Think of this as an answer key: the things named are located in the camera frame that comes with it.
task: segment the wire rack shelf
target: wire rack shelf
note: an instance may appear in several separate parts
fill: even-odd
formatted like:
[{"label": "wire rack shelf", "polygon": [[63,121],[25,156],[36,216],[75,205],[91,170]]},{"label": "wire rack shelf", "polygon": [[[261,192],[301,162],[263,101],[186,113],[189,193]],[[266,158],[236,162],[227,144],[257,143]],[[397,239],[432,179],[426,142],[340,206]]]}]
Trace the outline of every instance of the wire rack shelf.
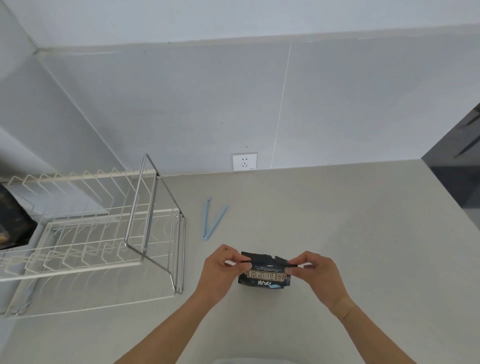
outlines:
[{"label": "wire rack shelf", "polygon": [[28,175],[5,186],[38,223],[27,246],[0,251],[0,284],[16,287],[6,316],[182,293],[185,217],[147,154],[138,171]]}]

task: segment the black package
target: black package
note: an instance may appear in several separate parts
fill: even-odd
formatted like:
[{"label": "black package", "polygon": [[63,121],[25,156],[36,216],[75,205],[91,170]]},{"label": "black package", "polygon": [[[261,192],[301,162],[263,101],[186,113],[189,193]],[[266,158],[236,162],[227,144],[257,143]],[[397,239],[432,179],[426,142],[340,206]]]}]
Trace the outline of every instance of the black package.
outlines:
[{"label": "black package", "polygon": [[27,245],[37,223],[0,184],[0,250]]},{"label": "black package", "polygon": [[290,274],[285,273],[286,267],[296,267],[283,258],[272,258],[268,254],[253,254],[241,252],[251,258],[252,268],[239,275],[239,283],[245,286],[279,289],[290,285]]}]

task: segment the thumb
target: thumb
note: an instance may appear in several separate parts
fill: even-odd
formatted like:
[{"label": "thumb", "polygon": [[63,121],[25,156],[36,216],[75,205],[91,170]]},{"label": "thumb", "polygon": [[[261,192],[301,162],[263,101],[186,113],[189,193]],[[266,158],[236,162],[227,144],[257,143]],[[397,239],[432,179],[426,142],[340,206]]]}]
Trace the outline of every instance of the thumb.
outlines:
[{"label": "thumb", "polygon": [[236,276],[239,276],[242,273],[245,273],[247,270],[251,269],[251,263],[237,263],[232,267],[232,270],[235,272]]},{"label": "thumb", "polygon": [[303,269],[302,267],[287,267],[285,268],[285,273],[291,274],[294,277],[300,278],[308,283],[309,277],[311,272],[307,269]]}]

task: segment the white outlet plate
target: white outlet plate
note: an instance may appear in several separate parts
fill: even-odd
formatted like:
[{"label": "white outlet plate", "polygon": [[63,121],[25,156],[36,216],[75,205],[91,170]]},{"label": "white outlet plate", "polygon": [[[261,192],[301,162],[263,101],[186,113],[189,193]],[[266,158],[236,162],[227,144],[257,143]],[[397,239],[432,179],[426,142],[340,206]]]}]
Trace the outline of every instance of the white outlet plate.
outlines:
[{"label": "white outlet plate", "polygon": [[234,154],[233,170],[255,170],[257,169],[257,153]]}]

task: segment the person's left hand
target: person's left hand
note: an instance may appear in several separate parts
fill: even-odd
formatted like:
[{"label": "person's left hand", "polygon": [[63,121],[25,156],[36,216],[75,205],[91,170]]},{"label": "person's left hand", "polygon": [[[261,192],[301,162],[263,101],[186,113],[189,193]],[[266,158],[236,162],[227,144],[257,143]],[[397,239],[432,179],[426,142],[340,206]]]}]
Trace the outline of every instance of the person's left hand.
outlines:
[{"label": "person's left hand", "polygon": [[[234,266],[225,263],[230,260]],[[250,258],[240,254],[236,249],[221,245],[211,256],[205,259],[204,268],[195,290],[195,294],[215,306],[227,294],[233,280],[252,267],[251,263],[242,263]]]}]

